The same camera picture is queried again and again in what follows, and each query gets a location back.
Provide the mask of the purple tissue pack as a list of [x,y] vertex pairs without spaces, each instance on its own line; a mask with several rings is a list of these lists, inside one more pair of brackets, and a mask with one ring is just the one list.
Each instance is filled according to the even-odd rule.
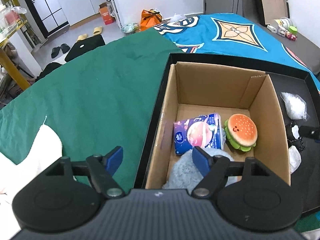
[[195,146],[224,150],[225,135],[218,113],[177,121],[173,128],[176,155],[183,155]]

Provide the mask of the black stool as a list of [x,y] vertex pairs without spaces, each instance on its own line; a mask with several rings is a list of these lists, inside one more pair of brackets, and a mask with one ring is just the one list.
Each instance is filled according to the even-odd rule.
[[65,61],[69,62],[89,51],[95,50],[98,47],[104,46],[105,41],[102,35],[95,35],[84,40],[77,41],[65,57]]

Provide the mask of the yellow side table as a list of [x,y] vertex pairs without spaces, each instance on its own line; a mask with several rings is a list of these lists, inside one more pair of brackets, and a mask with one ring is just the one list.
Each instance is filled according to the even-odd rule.
[[13,64],[11,59],[9,59],[3,48],[7,45],[9,38],[11,38],[12,35],[14,35],[18,30],[25,26],[26,23],[28,23],[27,20],[15,26],[15,28],[7,28],[4,31],[1,31],[1,66],[4,67],[4,69],[8,72],[11,78],[17,83],[17,85],[23,91],[30,87],[30,83],[19,72],[19,70]]

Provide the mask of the black shallow tray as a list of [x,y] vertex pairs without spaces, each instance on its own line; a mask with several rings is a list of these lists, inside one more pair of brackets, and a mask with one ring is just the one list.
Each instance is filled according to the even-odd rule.
[[[307,105],[307,120],[291,120],[280,94],[298,94]],[[169,178],[176,155],[174,122],[218,113],[224,151],[236,161],[255,157],[292,185],[303,198],[305,213],[319,209],[319,141],[299,135],[300,126],[319,127],[319,96],[304,70],[246,57],[209,54],[169,55],[134,186],[160,188]],[[233,114],[250,117],[258,130],[249,152],[227,141],[225,121]],[[301,155],[290,173],[289,148]]]

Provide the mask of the green lidded jar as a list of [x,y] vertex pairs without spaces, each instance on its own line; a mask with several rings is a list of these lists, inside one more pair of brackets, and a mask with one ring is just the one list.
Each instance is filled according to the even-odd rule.
[[289,31],[292,35],[297,35],[297,33],[298,33],[297,28],[296,28],[295,26],[293,26],[293,25],[289,26],[288,31]]

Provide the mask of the burger plush toy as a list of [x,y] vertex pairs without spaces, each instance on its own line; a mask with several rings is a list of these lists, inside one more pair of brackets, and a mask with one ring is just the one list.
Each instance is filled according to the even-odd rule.
[[256,146],[258,130],[253,120],[244,114],[233,114],[224,123],[227,141],[242,152]]

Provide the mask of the orange cardboard box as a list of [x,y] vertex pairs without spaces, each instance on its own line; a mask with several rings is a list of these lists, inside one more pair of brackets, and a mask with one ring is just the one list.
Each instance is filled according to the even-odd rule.
[[99,12],[102,16],[102,19],[105,25],[112,24],[115,21],[114,17],[111,16],[108,10],[106,2],[99,5]]

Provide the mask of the fluffy grey-blue plush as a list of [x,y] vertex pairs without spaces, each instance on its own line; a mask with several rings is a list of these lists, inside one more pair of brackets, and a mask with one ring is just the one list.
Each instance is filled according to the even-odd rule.
[[[234,159],[226,152],[215,149],[215,148],[202,148],[211,157],[215,155],[222,155],[228,158],[230,161]],[[180,159],[173,165],[169,179],[162,186],[162,189],[186,189],[189,194],[198,185],[198,183],[203,179],[203,175],[199,172],[192,159],[192,150],[187,151],[183,154]],[[238,178],[228,177],[226,186],[236,183]]]

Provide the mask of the white towel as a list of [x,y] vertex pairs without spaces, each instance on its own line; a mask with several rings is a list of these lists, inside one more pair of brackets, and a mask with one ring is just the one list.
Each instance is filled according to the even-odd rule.
[[21,163],[16,165],[1,154],[1,239],[11,239],[20,231],[12,211],[15,195],[61,157],[62,142],[45,124],[40,126],[27,157]]

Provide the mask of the white soft item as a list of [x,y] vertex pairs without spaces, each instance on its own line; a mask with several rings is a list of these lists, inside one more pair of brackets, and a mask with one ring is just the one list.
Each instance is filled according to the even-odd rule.
[[300,152],[296,146],[292,145],[289,148],[290,173],[293,174],[300,166],[302,159]]

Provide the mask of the black slippers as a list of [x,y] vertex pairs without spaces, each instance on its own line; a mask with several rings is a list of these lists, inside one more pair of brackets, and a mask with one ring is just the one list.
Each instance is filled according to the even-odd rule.
[[56,58],[60,52],[65,54],[65,53],[69,52],[70,49],[71,49],[70,46],[67,45],[66,43],[63,43],[58,47],[54,47],[51,52],[51,58],[52,59]]

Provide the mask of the grey bench mattress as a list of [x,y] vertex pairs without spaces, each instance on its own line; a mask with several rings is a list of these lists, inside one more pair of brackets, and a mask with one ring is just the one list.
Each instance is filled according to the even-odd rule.
[[258,22],[254,22],[264,31],[269,32],[274,38],[280,41],[284,46],[288,47],[296,56],[298,56],[305,65],[315,74],[319,79],[319,57],[320,49],[306,37],[299,34],[296,41],[290,41],[285,37],[281,37],[275,33],[270,32],[265,26]]

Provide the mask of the white fluff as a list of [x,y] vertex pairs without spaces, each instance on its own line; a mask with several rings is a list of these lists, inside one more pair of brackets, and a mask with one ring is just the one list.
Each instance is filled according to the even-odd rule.
[[308,119],[306,102],[298,94],[281,92],[280,96],[284,101],[287,115],[291,120]]

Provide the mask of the green cloth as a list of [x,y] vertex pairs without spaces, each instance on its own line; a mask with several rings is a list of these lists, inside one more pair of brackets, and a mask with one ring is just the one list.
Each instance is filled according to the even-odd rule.
[[46,124],[72,161],[121,146],[114,179],[133,188],[169,55],[179,52],[149,29],[63,64],[1,110],[1,152],[20,163]]

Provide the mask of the blue patterned blanket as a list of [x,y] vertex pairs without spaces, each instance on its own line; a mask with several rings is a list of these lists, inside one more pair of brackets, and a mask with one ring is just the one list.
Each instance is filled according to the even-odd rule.
[[193,16],[153,27],[185,53],[239,56],[305,70],[319,81],[296,54],[248,19],[231,13]]

